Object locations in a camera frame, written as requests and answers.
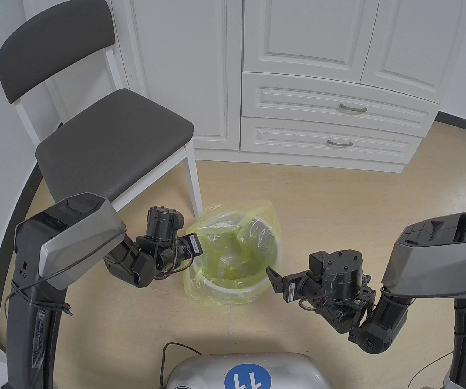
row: white drawer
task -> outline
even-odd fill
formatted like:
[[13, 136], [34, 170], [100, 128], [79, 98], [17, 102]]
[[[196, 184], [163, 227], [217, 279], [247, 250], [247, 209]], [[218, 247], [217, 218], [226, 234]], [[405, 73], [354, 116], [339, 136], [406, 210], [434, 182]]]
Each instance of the white drawer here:
[[242, 117], [240, 150], [407, 164], [421, 137], [322, 122]]
[[438, 106], [359, 83], [294, 75], [242, 75], [243, 117], [330, 122], [424, 137]]

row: gray chair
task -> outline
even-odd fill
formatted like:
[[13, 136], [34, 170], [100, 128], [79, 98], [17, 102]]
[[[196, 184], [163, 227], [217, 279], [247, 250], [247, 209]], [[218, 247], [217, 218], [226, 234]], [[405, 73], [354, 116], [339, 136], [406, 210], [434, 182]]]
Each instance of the gray chair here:
[[[121, 209], [184, 161], [195, 217], [202, 211], [191, 138], [193, 124], [124, 89], [111, 46], [105, 0], [70, 0], [29, 19], [0, 49], [0, 81], [36, 146], [35, 157], [53, 199], [89, 191]], [[21, 96], [69, 65], [105, 51], [116, 91], [76, 115], [47, 138], [37, 136]]]

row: floor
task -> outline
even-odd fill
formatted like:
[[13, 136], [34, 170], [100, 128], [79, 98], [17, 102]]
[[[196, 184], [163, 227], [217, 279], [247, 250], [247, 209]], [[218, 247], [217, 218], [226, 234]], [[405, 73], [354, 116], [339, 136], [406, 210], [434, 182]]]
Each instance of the floor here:
[[[272, 202], [283, 231], [282, 274], [307, 269], [315, 251], [352, 248], [363, 253], [364, 271], [379, 288], [392, 245], [406, 225], [466, 211], [466, 131], [438, 122], [401, 174], [225, 162], [197, 166], [205, 207]], [[42, 184], [29, 215], [51, 204]], [[154, 205], [181, 211], [185, 226], [193, 222], [181, 166], [120, 211], [129, 236], [145, 233], [146, 214]], [[66, 301], [74, 315], [64, 316], [60, 325], [58, 386], [157, 389], [161, 349], [178, 341], [204, 354], [300, 352], [311, 356], [336, 388], [406, 389], [419, 369], [452, 349], [449, 299], [417, 300], [394, 344], [374, 356], [319, 315], [286, 304], [271, 291], [251, 304], [209, 308], [187, 297], [182, 281], [181, 275], [172, 276], [135, 289], [98, 263], [69, 287]], [[4, 315], [1, 319], [4, 343]], [[166, 370], [190, 355], [171, 348]], [[422, 372], [411, 387], [439, 388], [449, 364], [450, 356]]]

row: metal handle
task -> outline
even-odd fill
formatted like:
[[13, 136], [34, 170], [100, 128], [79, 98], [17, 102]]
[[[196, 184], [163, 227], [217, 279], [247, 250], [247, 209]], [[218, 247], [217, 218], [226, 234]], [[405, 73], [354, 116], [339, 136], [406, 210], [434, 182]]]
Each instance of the metal handle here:
[[336, 147], [352, 147], [354, 145], [354, 143], [351, 141], [347, 144], [341, 144], [341, 143], [334, 143], [331, 139], [327, 140], [327, 144], [331, 146], [336, 146]]
[[366, 113], [368, 108], [352, 108], [352, 107], [347, 107], [346, 105], [340, 104], [339, 107], [345, 111], [350, 111], [352, 113]]

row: white chair frame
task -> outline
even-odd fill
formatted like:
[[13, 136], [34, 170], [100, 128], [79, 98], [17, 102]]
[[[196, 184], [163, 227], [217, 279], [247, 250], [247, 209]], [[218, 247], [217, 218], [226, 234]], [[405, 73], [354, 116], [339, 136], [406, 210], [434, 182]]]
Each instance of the white chair frame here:
[[[107, 68], [111, 73], [114, 90], [123, 88], [120, 73], [118, 71], [118, 66], [116, 65], [116, 59], [114, 58], [112, 48], [108, 47], [102, 50], [105, 54]], [[33, 142], [36, 148], [40, 144], [41, 139], [35, 132], [35, 129], [33, 128], [33, 125], [31, 124], [30, 118], [28, 116], [28, 113], [22, 105], [21, 99], [19, 98], [18, 100], [16, 100], [13, 103], [13, 105], [17, 109], [17, 113], [19, 114], [22, 124], [24, 125], [24, 128], [26, 129], [31, 141]], [[151, 170], [145, 176], [140, 178], [126, 191], [124, 191], [116, 199], [114, 199], [114, 201], [112, 202], [114, 209], [116, 211], [122, 209], [127, 203], [129, 203], [142, 191], [146, 190], [148, 186], [152, 185], [152, 183], [154, 183], [161, 176], [163, 176], [165, 173], [167, 173], [176, 165], [178, 165], [181, 161], [184, 162], [186, 181], [188, 182], [188, 187], [190, 190], [191, 207], [193, 208], [195, 218], [197, 218], [202, 212], [202, 200], [200, 195], [199, 179], [197, 177], [197, 165], [195, 163], [194, 145], [192, 140], [186, 143], [183, 147], [181, 147], [179, 150], [173, 153], [165, 161], [163, 161], [161, 164], [159, 164], [156, 168]]]

